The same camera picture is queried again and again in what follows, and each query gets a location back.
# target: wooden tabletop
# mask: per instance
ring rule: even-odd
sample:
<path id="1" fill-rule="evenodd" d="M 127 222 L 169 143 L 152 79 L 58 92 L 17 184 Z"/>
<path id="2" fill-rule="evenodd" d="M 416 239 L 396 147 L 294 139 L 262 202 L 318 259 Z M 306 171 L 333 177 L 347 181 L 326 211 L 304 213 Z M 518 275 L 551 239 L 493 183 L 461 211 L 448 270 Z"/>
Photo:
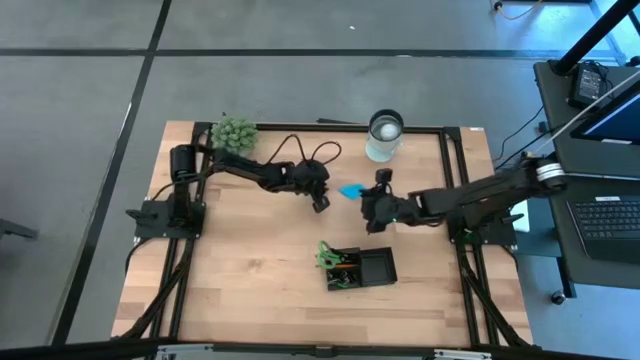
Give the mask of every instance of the wooden tabletop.
<path id="1" fill-rule="evenodd" d="M 168 122 L 160 144 L 149 194 L 170 182 L 169 150 L 189 143 L 192 122 Z M 471 181 L 491 175 L 484 131 L 462 128 Z M 252 157 L 265 162 L 289 132 L 261 131 Z M 386 164 L 364 153 L 365 134 L 298 132 L 307 155 L 327 140 L 342 145 L 342 155 L 327 165 L 331 206 L 321 214 L 305 196 L 263 191 L 229 174 L 207 181 L 208 209 L 185 297 L 179 338 L 192 341 L 250 343 L 468 346 L 461 280 L 454 247 L 445 226 L 393 224 L 367 235 L 360 202 L 337 189 L 346 184 L 374 184 L 375 170 L 394 170 L 398 196 L 413 190 L 444 187 L 442 160 L 435 135 L 405 134 L 395 157 Z M 455 150 L 449 144 L 459 184 Z M 326 146 L 317 159 L 336 149 Z M 297 162 L 294 141 L 276 160 Z M 390 246 L 397 283 L 328 292 L 323 271 L 315 267 L 318 240 L 332 247 L 362 249 Z M 131 260 L 113 335 L 129 329 L 155 296 L 167 250 L 166 239 L 142 246 Z M 485 246 L 492 298 L 521 337 L 531 341 L 518 274 L 512 258 L 499 247 Z M 486 331 L 476 300 L 481 339 Z M 172 299 L 161 334 L 168 332 Z"/>

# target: blue object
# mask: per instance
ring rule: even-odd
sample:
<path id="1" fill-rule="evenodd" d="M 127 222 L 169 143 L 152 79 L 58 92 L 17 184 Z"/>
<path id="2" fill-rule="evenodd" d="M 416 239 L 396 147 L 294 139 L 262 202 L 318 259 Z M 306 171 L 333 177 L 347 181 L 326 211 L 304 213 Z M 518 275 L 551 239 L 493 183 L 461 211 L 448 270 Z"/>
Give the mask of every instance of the blue object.
<path id="1" fill-rule="evenodd" d="M 366 189 L 362 184 L 351 184 L 340 187 L 338 191 L 348 199 L 355 200 L 360 197 L 360 190 Z"/>

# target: table leg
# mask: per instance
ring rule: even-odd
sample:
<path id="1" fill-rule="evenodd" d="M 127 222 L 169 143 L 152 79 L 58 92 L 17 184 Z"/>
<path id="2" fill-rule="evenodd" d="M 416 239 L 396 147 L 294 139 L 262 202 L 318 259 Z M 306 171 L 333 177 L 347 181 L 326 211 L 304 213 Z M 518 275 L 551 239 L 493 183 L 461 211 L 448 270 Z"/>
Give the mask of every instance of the table leg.
<path id="1" fill-rule="evenodd" d="M 558 263 L 558 271 L 560 271 L 560 281 L 562 281 L 562 290 L 558 290 L 553 295 L 551 295 L 551 302 L 560 305 L 564 303 L 566 299 L 575 299 L 576 289 L 573 285 L 571 279 L 569 279 L 569 274 L 567 272 L 566 264 L 564 263 L 564 259 L 562 257 L 556 258 L 556 262 Z"/>

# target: black tray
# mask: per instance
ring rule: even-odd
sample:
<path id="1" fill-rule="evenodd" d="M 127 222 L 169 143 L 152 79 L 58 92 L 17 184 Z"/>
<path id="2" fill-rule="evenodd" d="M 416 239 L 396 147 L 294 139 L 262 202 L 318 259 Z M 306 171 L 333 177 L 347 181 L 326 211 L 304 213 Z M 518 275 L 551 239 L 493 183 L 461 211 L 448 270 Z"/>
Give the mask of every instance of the black tray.
<path id="1" fill-rule="evenodd" d="M 338 249 L 338 251 L 358 255 L 358 264 L 352 269 L 330 269 L 326 271 L 327 282 L 332 274 L 347 271 L 356 277 L 354 283 L 340 287 L 327 284 L 329 291 L 355 289 L 368 286 L 389 285 L 398 281 L 393 252 L 390 247 L 362 250 L 360 248 Z"/>

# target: gray floor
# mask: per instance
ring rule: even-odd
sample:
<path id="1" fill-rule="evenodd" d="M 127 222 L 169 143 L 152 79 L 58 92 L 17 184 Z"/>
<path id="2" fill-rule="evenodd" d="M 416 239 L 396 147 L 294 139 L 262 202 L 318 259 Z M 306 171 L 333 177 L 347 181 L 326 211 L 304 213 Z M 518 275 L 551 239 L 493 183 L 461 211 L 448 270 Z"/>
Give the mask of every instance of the gray floor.
<path id="1" fill-rule="evenodd" d="M 611 1 L 599 4 L 604 11 Z M 0 0 L 0 47 L 145 48 L 160 5 Z M 508 4 L 507 11 L 527 6 Z M 472 0 L 176 0 L 160 47 L 563 50 L 593 22 L 585 5 L 543 5 L 510 22 L 492 15 L 487 2 Z M 640 47 L 630 24 L 623 22 L 614 35 L 627 56 L 637 55 L 631 53 Z M 597 49 L 609 47 L 602 42 Z M 37 242 L 6 237 L 0 243 L 2 348 L 48 341 L 141 63 L 138 57 L 0 57 L 0 168 L 10 169 L 0 180 L 0 217 L 41 231 Z M 410 124 L 485 127 L 497 156 L 502 139 L 541 106 L 532 64 L 479 58 L 156 58 L 70 340 L 109 336 L 133 232 L 124 210 L 138 207 L 146 193 L 166 120 L 216 120 L 226 111 L 264 122 L 364 122 L 390 107 Z M 533 136 L 534 124 L 505 153 Z M 578 299 L 556 307 L 548 302 L 560 286 L 555 262 L 523 257 L 520 263 L 537 344 L 638 357 L 640 319 L 634 309 L 640 291 L 578 286 Z"/>

